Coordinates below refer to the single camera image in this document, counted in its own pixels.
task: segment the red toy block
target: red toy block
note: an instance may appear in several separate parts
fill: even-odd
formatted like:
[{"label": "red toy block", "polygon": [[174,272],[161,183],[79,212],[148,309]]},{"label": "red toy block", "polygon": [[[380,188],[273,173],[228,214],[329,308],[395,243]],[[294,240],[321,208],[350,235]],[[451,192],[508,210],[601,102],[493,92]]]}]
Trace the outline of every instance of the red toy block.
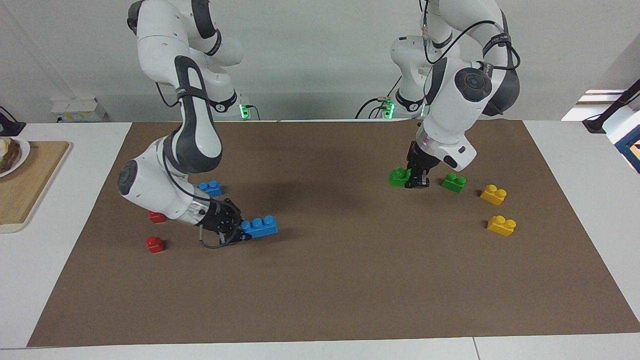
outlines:
[{"label": "red toy block", "polygon": [[154,224],[160,224],[161,222],[166,221],[166,216],[162,213],[154,213],[153,211],[149,211],[149,220],[151,220]]},{"label": "red toy block", "polygon": [[164,251],[164,241],[157,236],[149,236],[147,238],[147,249],[153,254]]}]

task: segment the blue block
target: blue block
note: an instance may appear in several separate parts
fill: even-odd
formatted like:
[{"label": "blue block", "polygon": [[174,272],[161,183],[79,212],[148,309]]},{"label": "blue block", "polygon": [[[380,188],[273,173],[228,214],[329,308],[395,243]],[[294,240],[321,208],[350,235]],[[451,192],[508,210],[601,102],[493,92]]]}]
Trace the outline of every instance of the blue block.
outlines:
[{"label": "blue block", "polygon": [[198,187],[209,194],[210,197],[222,196],[222,187],[215,180],[209,181],[208,183],[201,183]]},{"label": "blue block", "polygon": [[256,218],[252,222],[245,220],[240,227],[242,231],[251,235],[254,239],[278,233],[276,218],[271,215],[265,217],[264,220],[261,218]]}]

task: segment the green block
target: green block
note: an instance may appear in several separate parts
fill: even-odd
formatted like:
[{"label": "green block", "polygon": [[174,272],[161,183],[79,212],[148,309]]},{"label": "green block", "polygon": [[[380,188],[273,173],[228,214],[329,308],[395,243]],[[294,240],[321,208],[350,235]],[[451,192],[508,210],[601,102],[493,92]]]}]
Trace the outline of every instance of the green block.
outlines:
[{"label": "green block", "polygon": [[447,177],[444,178],[442,182],[442,187],[445,189],[449,189],[452,192],[459,193],[462,189],[465,188],[465,184],[467,183],[467,179],[464,176],[457,176],[454,173],[450,173]]},{"label": "green block", "polygon": [[404,184],[409,181],[409,177],[411,177],[411,169],[405,170],[399,167],[391,171],[391,174],[389,175],[389,185],[404,188]]}]

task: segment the green light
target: green light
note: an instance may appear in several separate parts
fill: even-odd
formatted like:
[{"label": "green light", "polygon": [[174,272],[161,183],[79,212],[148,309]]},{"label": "green light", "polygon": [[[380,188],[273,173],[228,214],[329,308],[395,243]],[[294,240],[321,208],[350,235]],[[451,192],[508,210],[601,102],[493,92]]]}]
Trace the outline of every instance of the green light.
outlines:
[{"label": "green light", "polygon": [[249,109],[247,109],[245,105],[240,104],[240,115],[243,120],[246,120],[251,117],[251,112],[249,112]]},{"label": "green light", "polygon": [[387,108],[385,109],[384,116],[386,119],[391,119],[394,117],[394,109],[396,108],[396,104],[392,101],[388,102]]}]

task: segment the yellow toy block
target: yellow toy block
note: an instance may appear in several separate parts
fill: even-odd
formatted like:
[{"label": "yellow toy block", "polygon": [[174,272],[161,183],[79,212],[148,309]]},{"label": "yellow toy block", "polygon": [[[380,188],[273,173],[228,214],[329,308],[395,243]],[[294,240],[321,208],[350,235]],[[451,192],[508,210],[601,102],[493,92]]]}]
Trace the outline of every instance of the yellow toy block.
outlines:
[{"label": "yellow toy block", "polygon": [[481,199],[491,202],[496,206],[502,204],[505,197],[507,197],[507,191],[505,189],[498,189],[498,187],[493,184],[487,185],[482,195],[480,195]]},{"label": "yellow toy block", "polygon": [[505,219],[504,216],[498,215],[496,217],[492,217],[489,220],[489,224],[486,227],[487,229],[493,231],[494,233],[498,233],[503,236],[509,236],[513,234],[513,231],[516,228],[516,222],[509,219]]}]

